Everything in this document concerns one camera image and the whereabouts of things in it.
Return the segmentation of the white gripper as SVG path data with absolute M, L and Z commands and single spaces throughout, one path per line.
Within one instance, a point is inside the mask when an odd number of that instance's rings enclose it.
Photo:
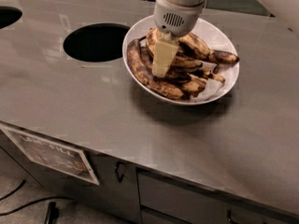
M 178 52 L 178 37 L 188 34 L 202 12 L 205 0 L 155 0 L 153 19 L 163 32 L 156 40 L 152 74 L 165 77 Z

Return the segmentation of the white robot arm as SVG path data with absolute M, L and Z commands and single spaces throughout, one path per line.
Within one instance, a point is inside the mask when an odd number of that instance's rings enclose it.
M 178 51 L 178 39 L 197 23 L 206 0 L 156 0 L 154 21 L 162 37 L 154 51 L 152 73 L 165 77 Z M 299 0 L 257 0 L 299 35 Z

